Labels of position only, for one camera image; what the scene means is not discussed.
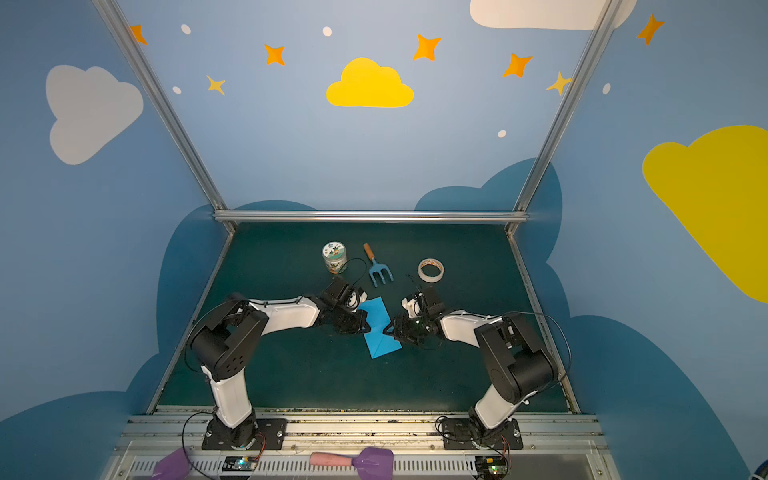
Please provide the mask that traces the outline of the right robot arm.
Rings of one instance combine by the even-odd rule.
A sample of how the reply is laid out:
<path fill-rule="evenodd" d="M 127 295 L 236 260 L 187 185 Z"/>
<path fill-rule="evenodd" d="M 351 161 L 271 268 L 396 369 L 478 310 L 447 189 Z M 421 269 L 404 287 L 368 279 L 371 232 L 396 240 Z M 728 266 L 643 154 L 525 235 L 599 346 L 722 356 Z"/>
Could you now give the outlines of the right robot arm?
<path fill-rule="evenodd" d="M 435 293 L 426 290 L 405 298 L 402 307 L 404 312 L 390 320 L 384 334 L 414 346 L 435 336 L 476 347 L 491 382 L 466 419 L 436 419 L 435 429 L 444 448 L 520 449 L 520 429 L 514 414 L 564 377 L 527 320 L 531 314 L 511 311 L 488 316 L 448 311 Z"/>

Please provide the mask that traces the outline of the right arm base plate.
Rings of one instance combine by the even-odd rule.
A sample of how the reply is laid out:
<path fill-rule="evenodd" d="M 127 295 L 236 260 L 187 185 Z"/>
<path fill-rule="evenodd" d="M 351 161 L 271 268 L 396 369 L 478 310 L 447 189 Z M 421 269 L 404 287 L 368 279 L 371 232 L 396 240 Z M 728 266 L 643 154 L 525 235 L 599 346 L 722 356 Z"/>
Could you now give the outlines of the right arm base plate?
<path fill-rule="evenodd" d="M 493 448 L 496 450 L 522 450 L 522 433 L 516 419 L 504 421 L 500 426 L 486 429 L 479 420 L 440 416 L 435 430 L 443 439 L 446 450 Z"/>

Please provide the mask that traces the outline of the cyan paper sheet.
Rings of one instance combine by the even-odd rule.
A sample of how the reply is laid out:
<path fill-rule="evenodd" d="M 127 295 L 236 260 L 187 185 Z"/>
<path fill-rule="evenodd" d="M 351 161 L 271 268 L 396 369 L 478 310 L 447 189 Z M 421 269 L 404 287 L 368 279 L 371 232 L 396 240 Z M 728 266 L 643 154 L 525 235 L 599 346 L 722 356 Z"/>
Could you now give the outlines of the cyan paper sheet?
<path fill-rule="evenodd" d="M 384 333 L 384 329 L 390 324 L 391 318 L 381 298 L 363 302 L 360 309 L 367 313 L 366 322 L 371 328 L 369 332 L 364 334 L 364 339 L 372 359 L 402 349 L 399 341 Z"/>

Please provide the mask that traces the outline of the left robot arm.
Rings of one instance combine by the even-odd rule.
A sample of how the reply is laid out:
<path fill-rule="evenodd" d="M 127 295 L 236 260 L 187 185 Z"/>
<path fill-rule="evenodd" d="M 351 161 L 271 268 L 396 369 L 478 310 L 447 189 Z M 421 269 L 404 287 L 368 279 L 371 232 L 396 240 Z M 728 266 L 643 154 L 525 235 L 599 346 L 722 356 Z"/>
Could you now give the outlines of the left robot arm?
<path fill-rule="evenodd" d="M 250 401 L 245 369 L 265 335 L 331 324 L 342 335 L 371 331 L 361 309 L 367 294 L 336 277 L 318 295 L 284 300 L 249 299 L 232 294 L 197 320 L 187 346 L 210 385 L 215 409 L 202 440 L 203 450 L 280 450 L 285 418 L 260 418 Z"/>

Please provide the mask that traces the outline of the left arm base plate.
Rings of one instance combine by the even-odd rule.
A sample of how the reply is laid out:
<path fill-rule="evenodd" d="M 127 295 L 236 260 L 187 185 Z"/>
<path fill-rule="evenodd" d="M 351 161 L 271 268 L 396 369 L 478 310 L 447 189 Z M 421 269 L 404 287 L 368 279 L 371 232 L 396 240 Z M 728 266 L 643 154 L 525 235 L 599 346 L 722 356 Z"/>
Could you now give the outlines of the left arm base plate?
<path fill-rule="evenodd" d="M 201 448 L 222 451 L 280 450 L 286 426 L 287 420 L 282 418 L 249 417 L 237 427 L 230 428 L 214 417 L 208 422 Z"/>

